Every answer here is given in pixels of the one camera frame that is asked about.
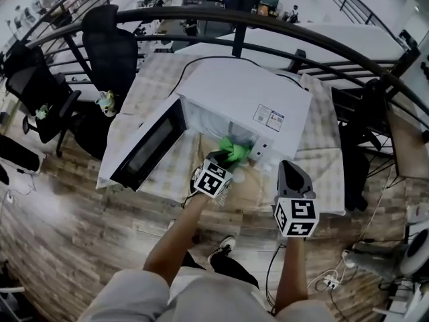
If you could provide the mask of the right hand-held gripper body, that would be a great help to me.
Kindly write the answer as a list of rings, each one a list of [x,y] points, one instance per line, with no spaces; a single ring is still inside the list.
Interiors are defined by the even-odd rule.
[[[283,237],[310,237],[319,222],[310,176],[288,160],[279,164],[273,217]]]

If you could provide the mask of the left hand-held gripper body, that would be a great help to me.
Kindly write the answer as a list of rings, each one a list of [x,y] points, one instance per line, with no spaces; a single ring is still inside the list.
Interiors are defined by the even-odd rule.
[[[234,164],[227,160],[225,150],[210,152],[194,171],[192,193],[203,193],[213,199],[220,195],[233,179]]]

